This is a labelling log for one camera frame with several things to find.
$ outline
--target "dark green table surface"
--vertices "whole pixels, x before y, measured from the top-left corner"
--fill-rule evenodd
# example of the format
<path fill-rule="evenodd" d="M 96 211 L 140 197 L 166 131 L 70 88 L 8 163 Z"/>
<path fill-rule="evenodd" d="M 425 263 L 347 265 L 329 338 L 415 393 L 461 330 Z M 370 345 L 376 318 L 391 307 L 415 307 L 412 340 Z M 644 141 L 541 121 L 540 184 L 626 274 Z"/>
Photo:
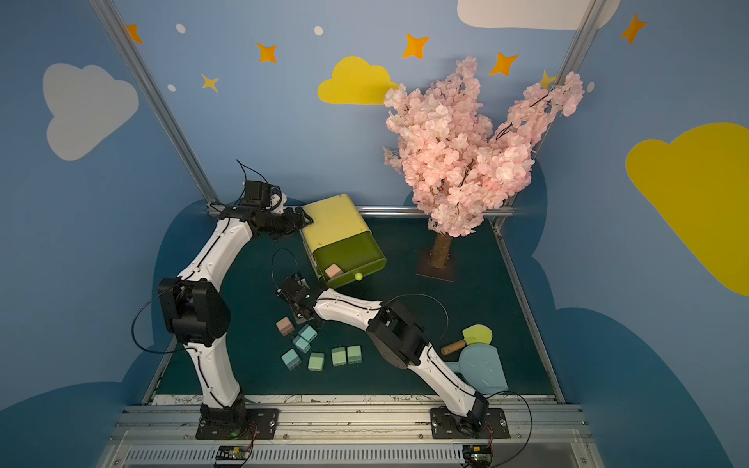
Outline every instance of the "dark green table surface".
<path fill-rule="evenodd" d="M 524 395 L 553 393 L 548 376 L 530 336 L 491 227 L 484 222 L 475 234 L 455 239 L 451 254 L 457 261 L 455 283 L 424 278 L 414 273 L 419 252 L 431 247 L 434 232 L 424 219 L 367 219 L 374 238 L 387 257 L 387 266 L 374 275 L 340 288 L 343 294 L 367 300 L 389 300 L 409 293 L 430 294 L 442 308 L 425 297 L 404 297 L 404 303 L 424 326 L 436 348 L 462 339 L 463 328 L 482 323 L 494 331 L 493 346 L 499 350 L 509 388 Z M 274 294 L 270 257 L 279 248 L 290 249 L 302 274 L 315 282 L 299 234 L 273 242 L 254 238 L 237 256 L 221 287 L 231 310 L 227 347 L 234 376 L 245 395 L 433 395 L 413 372 L 388 364 L 363 330 L 337 322 L 325 322 L 312 351 L 325 353 L 322 372 L 307 370 L 308 354 L 299 351 L 302 365 L 289 371 L 281 355 L 291 349 L 291 337 L 278 332 L 276 322 L 291 316 L 288 306 Z M 275 260 L 280 282 L 296 270 L 287 252 Z M 362 346 L 363 362 L 333 367 L 330 350 L 338 346 Z M 453 353 L 445 360 L 458 360 Z M 176 353 L 157 389 L 160 394 L 201 393 L 195 369 L 185 353 Z"/>

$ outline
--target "yellow star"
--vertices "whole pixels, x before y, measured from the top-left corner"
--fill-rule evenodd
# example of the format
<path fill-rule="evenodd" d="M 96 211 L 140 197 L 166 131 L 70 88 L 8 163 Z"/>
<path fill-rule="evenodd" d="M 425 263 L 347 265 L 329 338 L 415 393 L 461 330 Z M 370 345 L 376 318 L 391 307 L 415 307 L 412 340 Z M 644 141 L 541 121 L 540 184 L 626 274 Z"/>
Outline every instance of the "yellow star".
<path fill-rule="evenodd" d="M 218 78 L 216 78 L 216 79 L 208 79 L 208 78 L 205 77 L 205 75 L 203 73 L 201 73 L 200 76 L 202 76 L 203 79 L 205 80 L 205 83 L 203 84 L 203 88 L 211 88 L 216 93 L 219 92 L 219 90 L 216 89 L 216 82 L 219 81 Z"/>
<path fill-rule="evenodd" d="M 544 70 L 544 78 L 541 80 L 541 87 L 549 89 L 549 85 L 553 83 L 555 79 L 557 79 L 555 76 L 549 78 L 549 75 L 546 74 L 546 70 Z"/>

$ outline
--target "green drawer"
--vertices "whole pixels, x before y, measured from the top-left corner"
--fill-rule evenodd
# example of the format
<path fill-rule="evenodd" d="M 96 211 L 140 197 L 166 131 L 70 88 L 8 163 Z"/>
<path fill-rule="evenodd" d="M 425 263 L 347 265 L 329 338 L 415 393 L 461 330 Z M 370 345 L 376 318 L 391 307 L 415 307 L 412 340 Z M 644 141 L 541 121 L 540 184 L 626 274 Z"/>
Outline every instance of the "green drawer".
<path fill-rule="evenodd" d="M 362 276 L 376 273 L 382 270 L 387 262 L 369 231 L 320 247 L 312 256 L 317 264 L 317 274 L 321 276 L 320 281 L 333 289 L 356 281 L 354 275 L 357 273 L 362 273 Z M 338 265 L 345 273 L 333 279 L 328 278 L 325 269 L 332 264 Z"/>

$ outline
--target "pink cube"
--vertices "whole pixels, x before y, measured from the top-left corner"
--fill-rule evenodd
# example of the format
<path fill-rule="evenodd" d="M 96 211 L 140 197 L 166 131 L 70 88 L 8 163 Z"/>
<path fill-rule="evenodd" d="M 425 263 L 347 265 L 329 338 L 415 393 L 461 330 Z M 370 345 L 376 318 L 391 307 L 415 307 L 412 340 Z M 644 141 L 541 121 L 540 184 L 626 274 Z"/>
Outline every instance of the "pink cube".
<path fill-rule="evenodd" d="M 291 324 L 291 320 L 289 320 L 288 317 L 283 317 L 281 320 L 277 321 L 276 326 L 284 336 L 294 331 L 294 325 Z"/>
<path fill-rule="evenodd" d="M 343 274 L 343 270 L 341 270 L 338 265 L 332 264 L 325 269 L 325 274 L 328 278 L 333 279 L 336 276 Z"/>

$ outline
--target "yellow cloud painting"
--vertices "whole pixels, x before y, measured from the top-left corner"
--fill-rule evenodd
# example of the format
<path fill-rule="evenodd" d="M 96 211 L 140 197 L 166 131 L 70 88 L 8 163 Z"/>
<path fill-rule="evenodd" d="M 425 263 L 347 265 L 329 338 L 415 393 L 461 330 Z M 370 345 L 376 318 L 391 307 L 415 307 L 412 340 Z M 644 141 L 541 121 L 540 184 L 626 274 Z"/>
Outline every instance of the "yellow cloud painting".
<path fill-rule="evenodd" d="M 673 142 L 646 140 L 627 174 L 707 270 L 749 296 L 749 130 L 707 124 Z"/>
<path fill-rule="evenodd" d="M 385 93 L 398 84 L 390 81 L 387 70 L 370 65 L 360 57 L 346 57 L 335 68 L 331 79 L 318 87 L 318 97 L 330 104 L 383 105 Z"/>

